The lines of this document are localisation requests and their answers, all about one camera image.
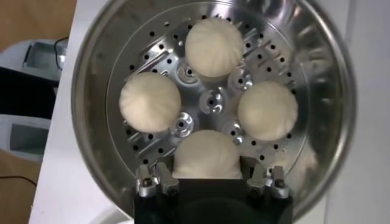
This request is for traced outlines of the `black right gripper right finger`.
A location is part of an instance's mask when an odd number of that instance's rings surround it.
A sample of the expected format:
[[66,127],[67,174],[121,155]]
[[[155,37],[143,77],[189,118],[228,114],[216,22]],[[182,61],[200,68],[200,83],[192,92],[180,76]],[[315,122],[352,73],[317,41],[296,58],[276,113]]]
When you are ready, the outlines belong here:
[[268,175],[267,169],[258,160],[241,156],[240,169],[249,189],[254,190],[257,195],[262,196],[268,188],[273,198],[286,199],[290,196],[290,189],[285,183],[282,166],[274,166],[271,174]]

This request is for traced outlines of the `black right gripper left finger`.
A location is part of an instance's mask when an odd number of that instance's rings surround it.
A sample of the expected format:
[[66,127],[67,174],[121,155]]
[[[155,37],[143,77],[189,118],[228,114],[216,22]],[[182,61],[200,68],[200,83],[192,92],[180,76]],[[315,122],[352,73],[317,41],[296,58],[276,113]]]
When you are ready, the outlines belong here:
[[142,198],[151,198],[160,191],[163,195],[175,195],[179,191],[179,180],[172,175],[173,156],[159,158],[149,167],[142,164],[136,171],[136,192]]

